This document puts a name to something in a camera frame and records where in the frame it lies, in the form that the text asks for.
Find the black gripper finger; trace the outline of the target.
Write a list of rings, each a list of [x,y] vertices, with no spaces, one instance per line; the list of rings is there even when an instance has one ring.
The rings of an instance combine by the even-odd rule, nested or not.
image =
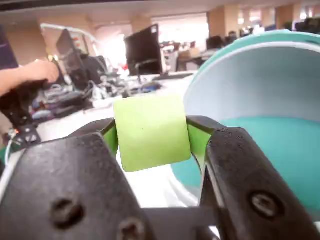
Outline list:
[[[188,116],[208,134],[201,207],[212,207],[222,240],[317,240],[313,219],[249,133],[209,117]]]
[[[27,149],[0,201],[3,240],[148,240],[150,224],[103,134],[112,118]]]

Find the person's bare hand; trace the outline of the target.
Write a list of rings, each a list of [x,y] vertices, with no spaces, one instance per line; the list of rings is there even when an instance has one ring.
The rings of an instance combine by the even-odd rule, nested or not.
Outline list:
[[[23,76],[28,81],[47,80],[49,83],[56,82],[59,78],[58,67],[47,60],[37,60],[22,67]]]

